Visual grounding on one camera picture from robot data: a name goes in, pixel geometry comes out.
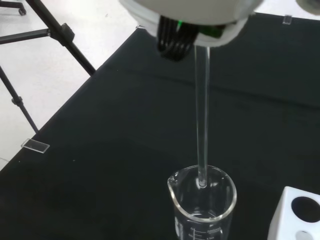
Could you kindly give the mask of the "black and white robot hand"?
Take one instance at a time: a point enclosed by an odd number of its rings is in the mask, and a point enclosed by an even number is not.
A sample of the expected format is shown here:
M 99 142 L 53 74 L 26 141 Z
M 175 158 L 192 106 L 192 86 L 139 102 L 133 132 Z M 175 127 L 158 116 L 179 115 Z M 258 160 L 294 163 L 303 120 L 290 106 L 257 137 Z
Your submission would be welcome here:
M 182 61 L 195 46 L 233 41 L 260 0 L 121 0 L 120 4 L 157 41 L 168 60 Z

